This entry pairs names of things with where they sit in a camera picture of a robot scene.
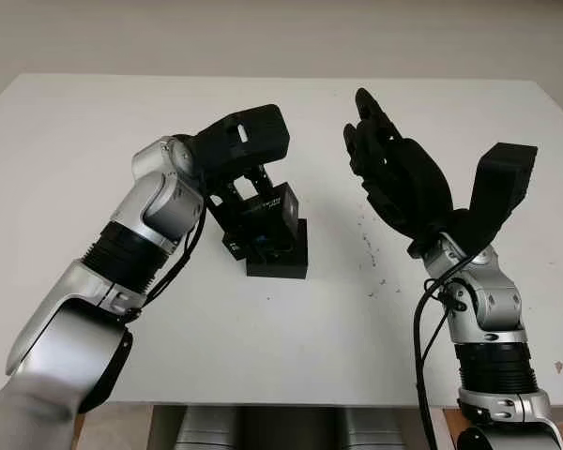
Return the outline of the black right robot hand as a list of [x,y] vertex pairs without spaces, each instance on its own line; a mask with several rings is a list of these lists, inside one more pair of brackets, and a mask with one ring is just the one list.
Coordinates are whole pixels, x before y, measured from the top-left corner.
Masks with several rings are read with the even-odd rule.
[[365,88],[355,94],[359,121],[343,138],[352,172],[373,210],[411,240],[407,252],[422,258],[438,240],[453,211],[449,183],[431,156],[404,137]]

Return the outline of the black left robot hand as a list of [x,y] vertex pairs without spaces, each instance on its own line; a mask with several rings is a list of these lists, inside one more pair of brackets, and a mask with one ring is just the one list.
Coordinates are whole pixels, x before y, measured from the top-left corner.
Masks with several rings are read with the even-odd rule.
[[262,164],[245,167],[239,172],[209,172],[205,188],[206,206],[226,232],[241,228],[244,217],[251,210],[249,200],[244,199],[236,189],[235,181],[240,177],[251,182],[256,191],[254,198],[257,204],[272,200],[275,196],[272,182]]

